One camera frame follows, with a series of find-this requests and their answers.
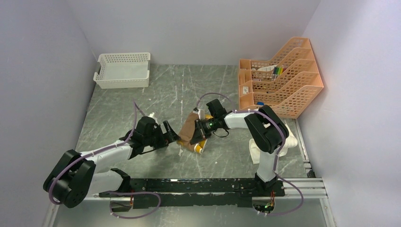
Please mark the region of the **yellow brown bear towel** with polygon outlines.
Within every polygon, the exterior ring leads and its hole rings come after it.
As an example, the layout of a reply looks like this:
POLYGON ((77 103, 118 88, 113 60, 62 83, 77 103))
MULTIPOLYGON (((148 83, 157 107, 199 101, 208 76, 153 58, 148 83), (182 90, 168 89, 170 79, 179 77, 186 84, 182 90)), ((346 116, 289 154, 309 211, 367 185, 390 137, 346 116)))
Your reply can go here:
POLYGON ((197 120, 198 118, 199 116, 197 113, 189 113, 180 132, 178 133, 180 139, 177 141, 177 144, 187 149, 188 151, 201 154, 204 151, 207 139, 204 139, 201 142, 195 144, 190 143, 195 131, 195 120, 197 120))

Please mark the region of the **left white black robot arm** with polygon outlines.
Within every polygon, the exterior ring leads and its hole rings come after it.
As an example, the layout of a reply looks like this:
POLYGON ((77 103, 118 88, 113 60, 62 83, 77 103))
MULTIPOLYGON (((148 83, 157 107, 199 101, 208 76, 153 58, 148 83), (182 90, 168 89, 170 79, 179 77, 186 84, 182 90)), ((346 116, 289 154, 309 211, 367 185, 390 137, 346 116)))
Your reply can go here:
POLYGON ((168 121, 163 125, 162 129, 155 118, 143 116, 134 129, 110 145, 81 153, 66 151, 45 179, 43 189, 54 204, 68 208, 76 207, 88 195, 105 192, 126 196, 133 192, 131 177, 118 168, 106 168, 180 140, 168 121))

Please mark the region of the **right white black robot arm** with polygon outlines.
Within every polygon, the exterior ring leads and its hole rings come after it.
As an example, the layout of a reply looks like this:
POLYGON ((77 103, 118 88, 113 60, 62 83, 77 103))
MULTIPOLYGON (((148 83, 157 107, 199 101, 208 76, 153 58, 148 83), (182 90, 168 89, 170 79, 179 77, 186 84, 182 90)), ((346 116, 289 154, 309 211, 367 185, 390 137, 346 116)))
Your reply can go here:
POLYGON ((214 99, 207 103, 207 107, 212 118, 195 120, 190 143, 195 144, 207 139, 218 129, 248 129, 260 150, 255 190, 261 196, 268 195, 278 179, 278 153, 289 136, 282 120, 268 105, 258 110, 228 112, 218 99, 214 99))

